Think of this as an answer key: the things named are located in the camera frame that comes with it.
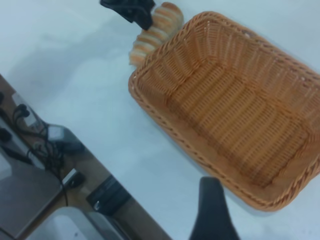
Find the black object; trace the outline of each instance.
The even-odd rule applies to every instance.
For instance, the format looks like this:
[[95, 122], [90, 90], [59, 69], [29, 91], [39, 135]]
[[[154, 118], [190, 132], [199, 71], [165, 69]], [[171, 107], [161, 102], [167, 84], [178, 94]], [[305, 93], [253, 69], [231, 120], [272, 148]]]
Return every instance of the black object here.
[[7, 237], [9, 237], [12, 240], [16, 240], [14, 236], [12, 236], [12, 234], [10, 234], [9, 232], [7, 232], [6, 230], [4, 230], [2, 227], [0, 227], [0, 232], [3, 233], [4, 235], [6, 235]]
[[153, 0], [100, 0], [100, 4], [114, 10], [130, 23], [136, 22], [144, 30], [148, 30], [153, 23]]
[[0, 105], [2, 104], [4, 99], [5, 99], [5, 95], [3, 94], [3, 92], [0, 91]]
[[190, 240], [240, 240], [231, 222], [224, 189], [214, 177], [200, 181], [198, 216]]
[[11, 140], [12, 135], [11, 133], [5, 129], [5, 128], [0, 128], [0, 141], [3, 143], [7, 143]]
[[78, 171], [70, 180], [68, 185], [71, 189], [74, 189], [79, 187], [85, 180], [86, 180], [85, 175], [83, 175], [81, 172]]
[[33, 165], [32, 161], [30, 160], [30, 158], [24, 156], [24, 155], [21, 155], [20, 153], [18, 153], [17, 151], [14, 151], [12, 149], [10, 149], [9, 147], [7, 146], [4, 146], [2, 144], [0, 144], [0, 147], [3, 149], [3, 151], [11, 158], [15, 159], [15, 160], [18, 160], [18, 161], [21, 161], [25, 164], [29, 164], [29, 165]]
[[109, 176], [86, 200], [97, 212], [112, 216], [130, 198], [131, 195], [122, 185], [113, 176]]

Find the bread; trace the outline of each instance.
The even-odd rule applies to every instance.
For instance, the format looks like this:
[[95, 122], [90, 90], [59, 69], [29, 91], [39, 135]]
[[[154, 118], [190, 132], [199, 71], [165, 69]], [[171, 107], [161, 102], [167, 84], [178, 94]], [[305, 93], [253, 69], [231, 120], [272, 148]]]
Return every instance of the bread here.
[[155, 46], [144, 41], [135, 41], [133, 43], [133, 50], [137, 50], [139, 52], [143, 52], [146, 54], [153, 52], [155, 49], [156, 49]]
[[169, 8], [166, 8], [163, 6], [157, 7], [154, 10], [154, 14], [158, 14], [158, 15], [162, 15], [162, 16], [166, 16], [167, 18], [170, 18], [176, 25], [177, 29], [180, 29], [183, 25], [184, 16], [176, 13], [175, 11]]
[[145, 52], [132, 50], [129, 54], [129, 64], [138, 67], [144, 62], [146, 56], [147, 54]]
[[143, 33], [150, 34], [157, 39], [159, 39], [162, 43], [164, 43], [167, 39], [169, 39], [169, 34], [166, 33], [164, 30], [161, 30], [158, 27], [151, 26], [148, 31], [142, 30]]
[[142, 32], [140, 35], [136, 37], [136, 40], [151, 44], [155, 48], [159, 47], [162, 44], [162, 41], [159, 38], [150, 35], [147, 32]]
[[133, 43], [129, 54], [131, 65], [141, 65], [148, 54], [174, 36], [183, 25], [184, 15], [173, 3], [164, 2], [154, 10], [152, 21], [148, 31], [142, 30]]
[[169, 37], [171, 37], [173, 33], [175, 33], [177, 30], [177, 25], [175, 24], [174, 20], [167, 16], [155, 13], [152, 16], [152, 20], [152, 26], [166, 32], [166, 34], [168, 34]]

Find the rectangular basket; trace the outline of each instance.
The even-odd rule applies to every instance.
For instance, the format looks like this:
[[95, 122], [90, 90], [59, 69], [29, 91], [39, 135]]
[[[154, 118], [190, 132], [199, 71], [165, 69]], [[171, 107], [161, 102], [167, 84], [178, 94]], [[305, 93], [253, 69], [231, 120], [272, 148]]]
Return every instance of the rectangular basket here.
[[146, 58], [129, 91], [207, 172], [275, 211], [319, 172], [319, 79], [251, 30], [203, 12]]

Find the white surface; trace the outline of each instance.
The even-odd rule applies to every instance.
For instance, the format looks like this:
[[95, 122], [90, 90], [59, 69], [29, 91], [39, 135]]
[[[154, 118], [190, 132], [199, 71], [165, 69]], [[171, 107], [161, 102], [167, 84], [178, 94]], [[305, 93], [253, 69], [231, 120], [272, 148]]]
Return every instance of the white surface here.
[[12, 167], [0, 153], [0, 181], [12, 175]]
[[65, 136], [64, 129], [61, 126], [52, 126], [48, 127], [48, 140], [57, 141], [63, 139]]
[[[320, 72], [318, 0], [173, 0], [185, 18], [212, 10]], [[186, 240], [206, 175], [128, 93], [140, 29], [92, 0], [0, 3], [0, 73], [47, 122], [70, 128], [174, 240]], [[226, 191], [243, 240], [320, 239], [320, 177], [264, 213]]]
[[29, 111], [29, 116], [23, 118], [25, 124], [28, 127], [32, 126], [37, 122], [37, 119], [34, 113], [30, 110], [30, 107], [28, 106], [28, 104], [25, 102], [25, 100], [22, 99], [22, 97], [17, 92], [15, 92], [12, 95], [12, 100], [14, 101], [16, 106], [19, 106], [20, 104], [24, 104], [26, 106], [26, 109]]
[[106, 240], [77, 208], [62, 207], [41, 223], [26, 240]]

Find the floor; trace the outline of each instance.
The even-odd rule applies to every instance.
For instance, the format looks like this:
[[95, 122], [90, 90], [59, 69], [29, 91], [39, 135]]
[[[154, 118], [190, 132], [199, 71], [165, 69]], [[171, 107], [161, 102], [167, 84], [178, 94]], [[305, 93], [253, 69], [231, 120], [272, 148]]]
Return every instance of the floor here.
[[[78, 156], [67, 157], [66, 169], [70, 168], [75, 168], [77, 171], [83, 173], [86, 176], [86, 181], [80, 187], [68, 190], [69, 206], [80, 208], [85, 212], [93, 211], [86, 201], [86, 197], [98, 187], [110, 173], [89, 152]], [[52, 212], [64, 207], [65, 204], [64, 197], [60, 196], [55, 203], [45, 211], [44, 215], [35, 222], [28, 233], [26, 233], [26, 236]], [[132, 240], [170, 240], [168, 235], [133, 198], [128, 200], [113, 217], [121, 224], [122, 228]]]

